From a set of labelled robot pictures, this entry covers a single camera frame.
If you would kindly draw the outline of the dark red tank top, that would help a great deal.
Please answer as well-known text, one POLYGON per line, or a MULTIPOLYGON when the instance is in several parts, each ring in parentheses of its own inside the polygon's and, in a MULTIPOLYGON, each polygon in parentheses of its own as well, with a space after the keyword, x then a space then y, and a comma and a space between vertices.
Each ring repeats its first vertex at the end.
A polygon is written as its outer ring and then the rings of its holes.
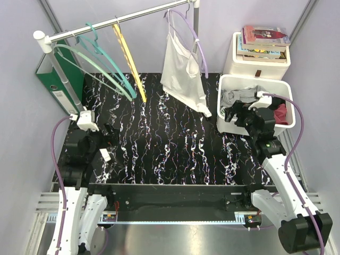
POLYGON ((274 110, 274 118, 276 124, 288 125, 286 120, 287 109, 285 104, 280 104, 276 110, 274 110))

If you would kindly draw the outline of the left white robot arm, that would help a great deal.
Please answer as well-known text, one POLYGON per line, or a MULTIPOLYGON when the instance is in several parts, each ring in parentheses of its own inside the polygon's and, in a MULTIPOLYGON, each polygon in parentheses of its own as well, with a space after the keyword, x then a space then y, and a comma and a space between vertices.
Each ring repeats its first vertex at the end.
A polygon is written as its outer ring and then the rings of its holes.
POLYGON ((48 254, 90 254, 91 242, 104 210, 119 209, 111 188, 89 184, 96 154, 108 162, 108 148, 119 144, 119 130, 73 130, 65 144, 67 157, 58 168, 59 206, 48 254))

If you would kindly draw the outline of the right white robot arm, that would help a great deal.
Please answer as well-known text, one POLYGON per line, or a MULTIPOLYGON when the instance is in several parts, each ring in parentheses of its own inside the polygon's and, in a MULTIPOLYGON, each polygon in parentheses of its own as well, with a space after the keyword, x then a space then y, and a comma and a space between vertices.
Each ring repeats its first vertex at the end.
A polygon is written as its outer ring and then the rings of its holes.
POLYGON ((290 155, 274 135, 274 112, 237 100, 224 113, 226 122, 236 117, 236 126, 245 128, 258 162, 274 181, 281 198, 278 202, 264 186, 250 185, 241 197, 243 208, 257 208, 268 217, 287 253, 318 249, 324 254, 333 221, 328 213, 318 210, 293 174, 290 155))

